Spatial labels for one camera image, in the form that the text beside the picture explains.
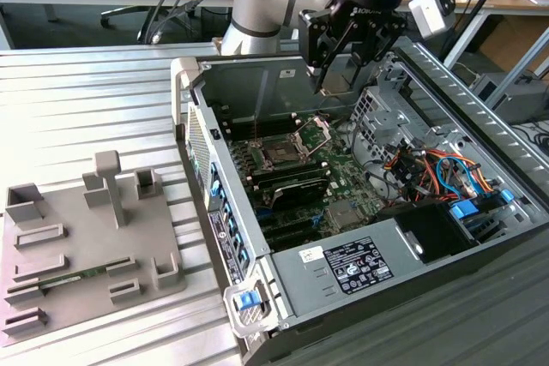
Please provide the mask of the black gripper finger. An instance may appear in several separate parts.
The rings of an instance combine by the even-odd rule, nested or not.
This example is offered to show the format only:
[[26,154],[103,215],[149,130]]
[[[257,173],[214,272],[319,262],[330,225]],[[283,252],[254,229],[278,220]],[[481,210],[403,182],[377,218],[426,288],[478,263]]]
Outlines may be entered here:
[[355,40],[358,31],[354,18],[337,17],[332,9],[299,13],[299,53],[308,68],[314,94],[321,91],[332,62]]
[[370,62],[379,62],[407,27],[404,18],[370,18],[358,23],[351,37],[351,62],[355,70],[350,86],[354,87],[359,72]]

